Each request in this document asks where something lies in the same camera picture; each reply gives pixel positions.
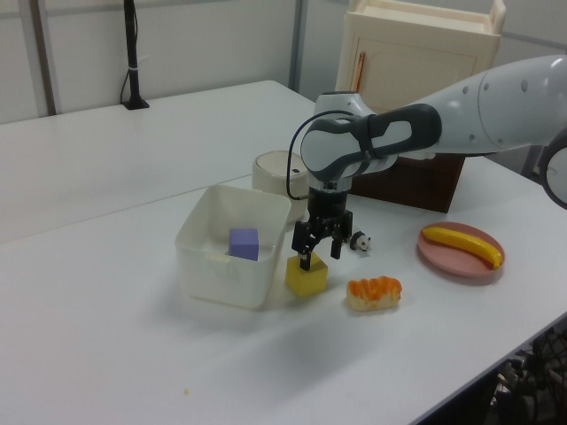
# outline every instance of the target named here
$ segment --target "white wall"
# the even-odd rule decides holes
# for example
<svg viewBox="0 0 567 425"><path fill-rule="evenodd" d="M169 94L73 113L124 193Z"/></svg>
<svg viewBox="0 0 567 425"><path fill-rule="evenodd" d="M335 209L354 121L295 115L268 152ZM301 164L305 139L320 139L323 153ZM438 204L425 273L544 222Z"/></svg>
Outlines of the white wall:
<svg viewBox="0 0 567 425"><path fill-rule="evenodd" d="M31 34L24 28L25 23L31 23L26 12L20 9L17 0L0 1L0 124L46 113L41 73L36 66L38 62L34 61L33 28L27 25Z"/></svg>
<svg viewBox="0 0 567 425"><path fill-rule="evenodd" d="M136 0L142 97L274 80L288 85L296 2ZM128 69L121 0L46 0L56 109L117 104Z"/></svg>
<svg viewBox="0 0 567 425"><path fill-rule="evenodd" d="M301 59L295 89L314 100L335 88L348 0L307 0L302 10ZM488 13L493 0L415 0L410 3ZM501 47L494 65L525 58L567 52L567 2L565 0L504 0L507 15ZM517 173L529 149L503 152L490 158Z"/></svg>

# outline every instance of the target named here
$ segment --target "purple cube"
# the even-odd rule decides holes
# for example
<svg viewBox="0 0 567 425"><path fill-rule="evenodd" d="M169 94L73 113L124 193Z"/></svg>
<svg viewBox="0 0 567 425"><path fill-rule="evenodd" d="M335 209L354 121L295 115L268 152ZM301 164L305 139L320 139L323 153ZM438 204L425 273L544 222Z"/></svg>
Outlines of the purple cube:
<svg viewBox="0 0 567 425"><path fill-rule="evenodd" d="M232 228L230 230L229 255L258 261L257 228Z"/></svg>

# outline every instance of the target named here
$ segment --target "yellow sponge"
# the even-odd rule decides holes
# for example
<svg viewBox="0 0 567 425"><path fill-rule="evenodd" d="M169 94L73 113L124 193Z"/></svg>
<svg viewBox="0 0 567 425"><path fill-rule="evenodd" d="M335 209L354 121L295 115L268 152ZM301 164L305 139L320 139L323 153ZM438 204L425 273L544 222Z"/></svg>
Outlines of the yellow sponge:
<svg viewBox="0 0 567 425"><path fill-rule="evenodd" d="M299 266L299 257L287 259L285 282L298 297L323 292L327 288L327 265L314 252L311 253L311 269L303 270Z"/></svg>

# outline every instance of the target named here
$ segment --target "toy banana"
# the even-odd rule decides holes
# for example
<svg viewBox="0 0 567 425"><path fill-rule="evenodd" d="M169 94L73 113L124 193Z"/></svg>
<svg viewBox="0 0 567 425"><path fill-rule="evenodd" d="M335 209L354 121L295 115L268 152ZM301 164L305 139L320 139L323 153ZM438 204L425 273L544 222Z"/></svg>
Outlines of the toy banana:
<svg viewBox="0 0 567 425"><path fill-rule="evenodd" d="M435 226L424 228L422 230L422 234L423 237L429 241L452 246L477 255L481 259L485 259L491 263L494 270L502 264L501 252L488 242L485 242L475 236Z"/></svg>

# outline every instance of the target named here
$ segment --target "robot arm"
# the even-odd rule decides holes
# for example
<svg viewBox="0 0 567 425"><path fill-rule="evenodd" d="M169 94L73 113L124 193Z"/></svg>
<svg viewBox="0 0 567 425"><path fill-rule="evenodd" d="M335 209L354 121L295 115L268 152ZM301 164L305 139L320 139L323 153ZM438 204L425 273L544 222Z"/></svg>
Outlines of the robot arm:
<svg viewBox="0 0 567 425"><path fill-rule="evenodd" d="M309 220L297 222L292 248L309 269L311 251L332 237L331 257L352 233L346 194L355 175L391 166L398 155L478 155L548 145L567 128L567 56L528 59L479 73L395 111L375 115L360 95L323 94L301 142L309 171Z"/></svg>

